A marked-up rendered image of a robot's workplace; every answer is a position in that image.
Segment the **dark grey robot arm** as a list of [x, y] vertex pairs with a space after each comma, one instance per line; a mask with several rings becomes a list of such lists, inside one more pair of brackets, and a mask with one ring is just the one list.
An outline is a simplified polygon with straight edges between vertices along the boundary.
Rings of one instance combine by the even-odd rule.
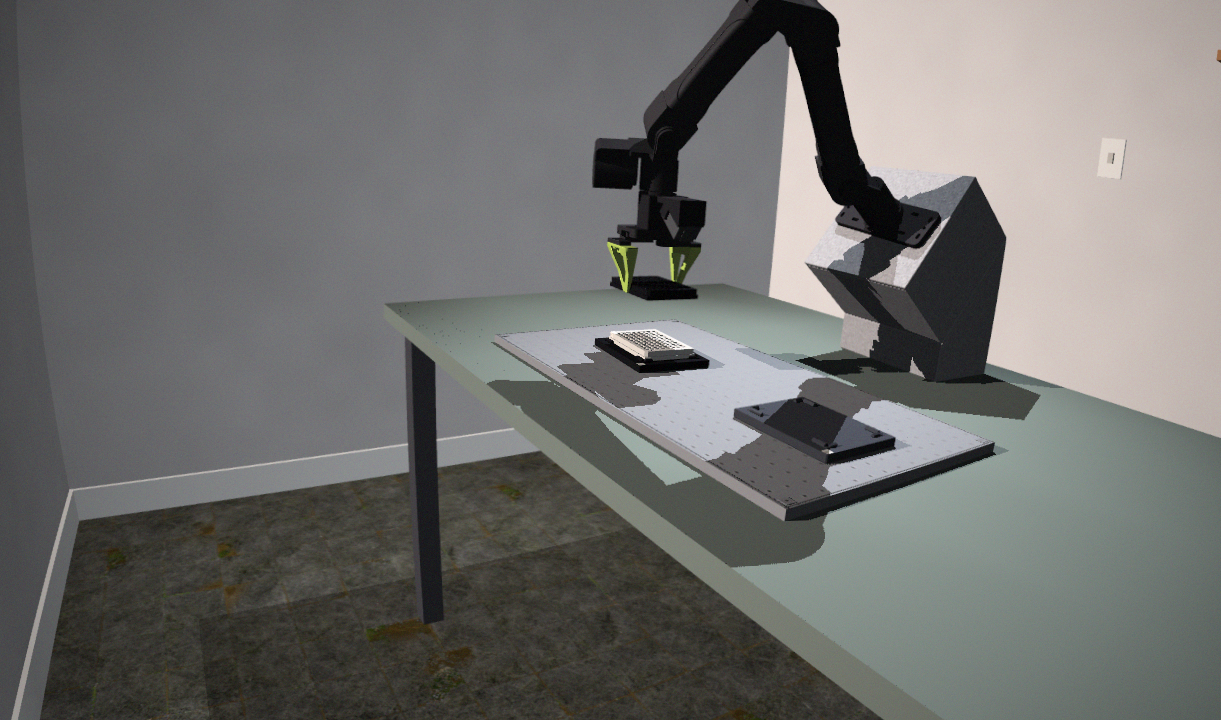
[[[668, 196], [676, 192], [678, 153], [691, 140], [716, 96], [777, 31], [796, 60], [814, 127], [819, 154], [814, 161], [822, 184], [834, 203], [849, 206], [835, 222], [919, 249], [941, 217], [938, 211], [894, 199], [883, 178], [871, 177], [864, 168], [840, 82], [838, 18], [817, 0], [739, 0], [709, 44], [646, 109], [647, 138], [597, 138], [593, 188], [632, 190], [639, 176], [639, 190], [661, 192], [661, 196], [639, 193], [637, 227], [670, 231], [673, 240], [696, 240], [707, 201]], [[639, 157], [643, 157], [641, 167]]]

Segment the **white well plate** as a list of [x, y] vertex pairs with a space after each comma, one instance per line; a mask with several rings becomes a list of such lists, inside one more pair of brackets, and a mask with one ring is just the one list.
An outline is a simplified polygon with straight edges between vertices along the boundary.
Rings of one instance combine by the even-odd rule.
[[634, 356], [659, 360], [686, 359], [694, 356], [694, 348], [684, 345], [680, 340], [674, 340], [661, 331], [615, 331], [610, 332], [609, 340], [614, 345], [624, 348]]

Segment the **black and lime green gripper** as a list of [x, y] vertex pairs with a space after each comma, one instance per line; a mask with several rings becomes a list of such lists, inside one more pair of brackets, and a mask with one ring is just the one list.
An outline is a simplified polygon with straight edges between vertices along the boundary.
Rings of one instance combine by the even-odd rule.
[[[613, 256], [614, 264], [617, 265], [620, 275], [621, 288], [628, 293], [630, 290], [630, 283], [632, 283], [632, 273], [634, 268], [636, 268], [636, 257], [639, 251], [637, 247], [630, 247], [630, 242], [654, 243], [656, 240], [657, 247], [669, 247], [672, 281], [680, 284], [683, 284], [689, 268], [691, 268], [694, 260], [698, 257], [701, 251], [701, 243], [673, 240], [670, 231], [645, 231], [639, 228], [637, 225], [617, 225], [617, 234], [620, 234], [620, 237], [607, 238], [607, 249], [609, 249], [610, 256]], [[680, 264], [679, 251], [680, 254], [686, 255], [686, 257], [684, 257], [683, 266], [680, 266], [680, 272], [678, 275]]]

